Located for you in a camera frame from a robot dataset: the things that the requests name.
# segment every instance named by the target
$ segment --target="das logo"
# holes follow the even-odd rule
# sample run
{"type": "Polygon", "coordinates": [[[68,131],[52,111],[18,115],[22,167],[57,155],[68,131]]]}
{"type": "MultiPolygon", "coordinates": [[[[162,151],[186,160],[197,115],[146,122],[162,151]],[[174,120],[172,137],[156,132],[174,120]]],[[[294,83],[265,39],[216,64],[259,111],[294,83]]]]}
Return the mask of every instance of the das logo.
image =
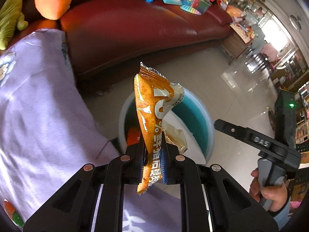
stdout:
{"type": "Polygon", "coordinates": [[[264,147],[268,147],[268,145],[269,145],[268,141],[264,141],[263,139],[260,139],[259,137],[255,137],[253,141],[264,146],[264,147]]]}

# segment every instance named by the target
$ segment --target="snack packet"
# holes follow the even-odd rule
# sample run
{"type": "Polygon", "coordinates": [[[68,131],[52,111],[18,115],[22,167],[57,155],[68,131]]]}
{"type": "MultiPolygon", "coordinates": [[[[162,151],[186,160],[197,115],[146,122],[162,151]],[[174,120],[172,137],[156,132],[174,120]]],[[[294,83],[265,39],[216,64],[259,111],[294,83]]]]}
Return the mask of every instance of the snack packet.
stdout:
{"type": "Polygon", "coordinates": [[[143,169],[142,182],[137,192],[142,194],[148,186],[162,178],[161,139],[163,117],[184,97],[180,84],[170,83],[158,71],[141,63],[134,78],[135,103],[148,156],[143,169]]]}
{"type": "Polygon", "coordinates": [[[166,143],[178,147],[179,154],[183,154],[188,149],[188,144],[183,130],[176,129],[165,120],[162,122],[166,143]]]}

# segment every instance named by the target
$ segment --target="red leather sofa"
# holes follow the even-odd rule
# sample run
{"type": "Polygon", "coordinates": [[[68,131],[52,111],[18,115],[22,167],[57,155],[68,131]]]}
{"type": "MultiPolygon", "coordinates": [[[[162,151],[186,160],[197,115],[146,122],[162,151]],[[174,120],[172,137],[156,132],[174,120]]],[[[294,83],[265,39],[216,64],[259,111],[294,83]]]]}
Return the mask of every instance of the red leather sofa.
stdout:
{"type": "Polygon", "coordinates": [[[231,17],[212,5],[201,16],[162,0],[72,0],[59,21],[43,19],[34,0],[24,0],[29,27],[66,32],[75,76],[82,88],[104,89],[139,71],[142,61],[155,66],[171,58],[206,49],[231,34],[231,17]]]}

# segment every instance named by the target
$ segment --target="colorful box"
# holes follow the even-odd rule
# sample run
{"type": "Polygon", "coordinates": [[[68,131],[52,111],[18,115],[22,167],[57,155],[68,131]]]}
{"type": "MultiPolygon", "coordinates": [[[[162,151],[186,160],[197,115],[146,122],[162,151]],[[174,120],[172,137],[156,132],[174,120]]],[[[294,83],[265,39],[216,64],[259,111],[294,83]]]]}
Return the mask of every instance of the colorful box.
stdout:
{"type": "Polygon", "coordinates": [[[211,6],[204,0],[191,0],[183,1],[183,5],[180,6],[181,9],[196,15],[202,15],[211,6]]]}

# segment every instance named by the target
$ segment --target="green plush toy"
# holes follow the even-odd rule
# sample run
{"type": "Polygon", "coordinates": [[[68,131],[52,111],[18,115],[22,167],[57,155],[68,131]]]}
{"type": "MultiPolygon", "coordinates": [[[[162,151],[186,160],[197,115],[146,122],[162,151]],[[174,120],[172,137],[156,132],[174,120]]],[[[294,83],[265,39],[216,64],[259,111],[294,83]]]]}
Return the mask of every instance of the green plush toy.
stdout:
{"type": "Polygon", "coordinates": [[[12,39],[15,27],[19,31],[28,27],[21,12],[23,0],[7,0],[0,10],[0,50],[5,50],[12,39]]]}

